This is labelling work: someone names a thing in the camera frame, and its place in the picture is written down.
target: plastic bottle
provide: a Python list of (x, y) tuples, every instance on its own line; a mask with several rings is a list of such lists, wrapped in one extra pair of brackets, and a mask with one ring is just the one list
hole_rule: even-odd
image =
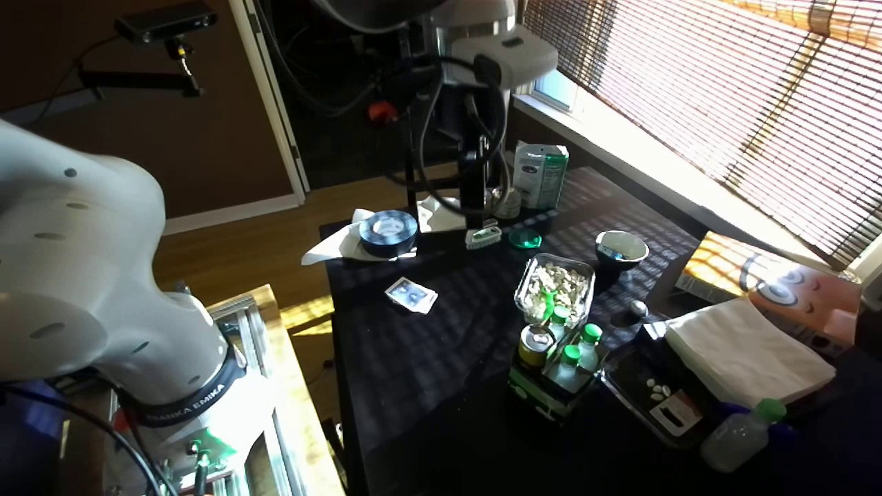
[(554, 335), (554, 340), (562, 340), (569, 335), (569, 328), (565, 328), (565, 323), (551, 320), (550, 332)]
[(787, 415), (780, 398), (762, 398), (752, 413), (729, 415), (703, 442), (701, 456), (722, 473), (740, 471), (769, 442), (769, 423)]
[(595, 372), (601, 367), (599, 343), (604, 329), (599, 325), (584, 325), (580, 335), (580, 369)]
[(551, 367), (551, 374), (550, 374), (557, 385), (562, 385), (572, 394), (576, 394), (580, 385), (584, 382), (580, 378), (576, 360), (580, 360), (580, 347), (576, 343), (565, 343), (559, 358), (557, 358), (557, 364)]

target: window blinds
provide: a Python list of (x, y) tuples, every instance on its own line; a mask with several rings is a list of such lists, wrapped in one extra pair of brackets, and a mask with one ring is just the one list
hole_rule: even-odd
[(526, 0), (559, 69), (848, 266), (882, 234), (882, 4)]

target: sunlight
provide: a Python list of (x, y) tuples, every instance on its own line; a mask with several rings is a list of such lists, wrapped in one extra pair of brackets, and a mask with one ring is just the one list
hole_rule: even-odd
[(302, 306), (281, 307), (281, 323), (295, 335), (332, 332), (333, 298), (324, 294)]

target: paper card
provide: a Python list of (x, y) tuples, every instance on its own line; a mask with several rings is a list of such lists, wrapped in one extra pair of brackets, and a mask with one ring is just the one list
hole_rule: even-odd
[(395, 299), (398, 306), (407, 306), (409, 310), (430, 314), (435, 299), (438, 299), (438, 291), (430, 288), (430, 287), (422, 287), (422, 283), (418, 283), (411, 277), (398, 277), (386, 288), (386, 298)]

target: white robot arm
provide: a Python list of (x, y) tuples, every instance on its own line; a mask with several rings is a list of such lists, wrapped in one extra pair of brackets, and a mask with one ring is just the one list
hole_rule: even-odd
[[(211, 471), (241, 469), (274, 394), (197, 298), (157, 288), (164, 225), (164, 189), (145, 168), (0, 120), (0, 382), (94, 367), (167, 478), (182, 482), (203, 441), (225, 447), (200, 452)], [(113, 485), (141, 492), (117, 456)]]
[(139, 165), (0, 120), (0, 380), (101, 369), (141, 405), (200, 394), (229, 343), (152, 255), (160, 183)]

